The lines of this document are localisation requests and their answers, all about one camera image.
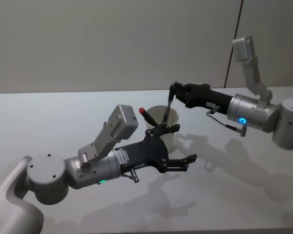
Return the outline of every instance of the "gray wall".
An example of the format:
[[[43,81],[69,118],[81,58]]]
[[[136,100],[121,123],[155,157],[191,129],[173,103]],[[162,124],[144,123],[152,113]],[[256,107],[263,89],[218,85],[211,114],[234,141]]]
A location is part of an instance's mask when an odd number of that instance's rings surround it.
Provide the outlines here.
[[[241,0],[0,0],[0,93],[223,87]],[[293,0],[244,0],[270,86],[293,85]],[[244,86],[231,63],[227,87]]]

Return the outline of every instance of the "white cup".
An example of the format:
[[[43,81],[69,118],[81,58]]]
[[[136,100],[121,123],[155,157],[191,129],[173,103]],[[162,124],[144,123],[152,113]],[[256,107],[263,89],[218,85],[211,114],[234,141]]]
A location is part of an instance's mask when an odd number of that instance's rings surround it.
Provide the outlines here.
[[[147,112],[153,117],[153,119],[160,124],[163,121],[164,113],[166,111],[167,106],[153,106],[147,110]],[[167,119],[167,125],[176,124],[178,121],[178,114],[174,109],[170,109],[170,113]],[[146,129],[151,129],[154,126],[150,125],[146,122]],[[175,133],[167,133],[161,136],[161,139],[166,145],[167,150],[169,151],[173,145]]]

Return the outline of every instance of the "table surface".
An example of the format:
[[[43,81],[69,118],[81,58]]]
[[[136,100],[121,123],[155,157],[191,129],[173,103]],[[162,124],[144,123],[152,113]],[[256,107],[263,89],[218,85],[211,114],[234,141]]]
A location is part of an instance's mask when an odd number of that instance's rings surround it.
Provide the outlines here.
[[[215,90],[253,97],[245,88]],[[272,103],[293,98],[293,87],[272,91]],[[132,105],[139,121],[132,137],[118,145],[140,141],[146,125],[138,109],[165,105],[167,96],[167,90],[0,94],[0,176],[24,155],[76,156],[117,104]],[[137,170],[137,184],[118,178],[70,188],[52,206],[28,192],[25,200],[45,216],[42,233],[293,227],[293,151],[278,148],[271,134],[255,129],[240,137],[208,118],[204,108],[187,109],[178,100],[172,107],[181,128],[170,157],[198,155],[186,173],[161,174],[147,167]]]

